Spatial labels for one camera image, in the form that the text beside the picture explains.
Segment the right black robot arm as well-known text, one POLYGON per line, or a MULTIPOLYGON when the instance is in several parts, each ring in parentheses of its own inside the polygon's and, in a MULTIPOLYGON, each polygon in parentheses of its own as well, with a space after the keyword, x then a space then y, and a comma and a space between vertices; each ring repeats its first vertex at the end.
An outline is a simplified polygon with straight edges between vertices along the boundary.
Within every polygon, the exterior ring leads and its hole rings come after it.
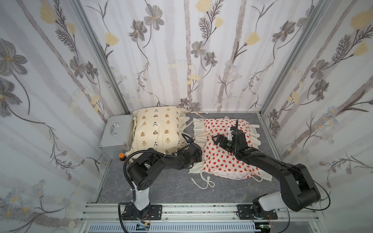
POLYGON ((251 209, 255 217, 262 218, 267 212, 275 209, 287 208, 298 212, 321 199, 316 183, 304 165, 292 165, 271 158, 258 149, 248 146, 246 135, 242 130, 236 127, 232 129, 231 140, 217 135, 212 137, 214 144, 232 153, 238 161, 270 174, 280 183, 279 192, 265 194, 253 200, 251 209))

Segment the cream bear print pillow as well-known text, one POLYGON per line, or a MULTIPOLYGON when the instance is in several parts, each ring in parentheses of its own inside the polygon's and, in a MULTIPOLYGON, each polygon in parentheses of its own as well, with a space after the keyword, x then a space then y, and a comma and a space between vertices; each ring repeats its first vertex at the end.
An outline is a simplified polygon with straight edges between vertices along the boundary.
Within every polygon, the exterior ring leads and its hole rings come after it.
POLYGON ((189 121, 186 112, 177 106, 148 107, 133 112, 133 141, 125 155, 149 148, 170 154, 185 146, 182 133, 189 121))

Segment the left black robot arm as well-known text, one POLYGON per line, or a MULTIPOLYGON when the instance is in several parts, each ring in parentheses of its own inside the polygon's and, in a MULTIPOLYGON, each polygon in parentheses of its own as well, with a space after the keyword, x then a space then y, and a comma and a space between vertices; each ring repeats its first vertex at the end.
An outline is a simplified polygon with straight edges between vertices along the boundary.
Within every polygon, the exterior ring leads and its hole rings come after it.
POLYGON ((149 208, 149 187, 163 170, 191 169, 201 161, 202 149, 194 142, 172 154, 153 148, 130 154, 123 164, 123 173, 133 192, 134 208, 138 212, 149 208))

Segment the strawberry print pillow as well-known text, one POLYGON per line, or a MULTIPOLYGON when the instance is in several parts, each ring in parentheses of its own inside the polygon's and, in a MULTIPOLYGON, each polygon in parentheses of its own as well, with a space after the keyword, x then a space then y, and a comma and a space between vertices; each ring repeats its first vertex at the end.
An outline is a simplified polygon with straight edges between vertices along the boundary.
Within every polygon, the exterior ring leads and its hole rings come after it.
POLYGON ((195 163, 189 173, 200 174, 202 180, 207 183, 204 189, 215 186, 210 180, 210 175, 231 180, 253 178, 257 182, 271 181, 273 178, 260 168, 240 162, 233 153, 214 144, 214 136, 231 136, 230 129, 236 125, 236 121, 228 117, 193 120, 193 139, 202 149, 202 161, 195 163))

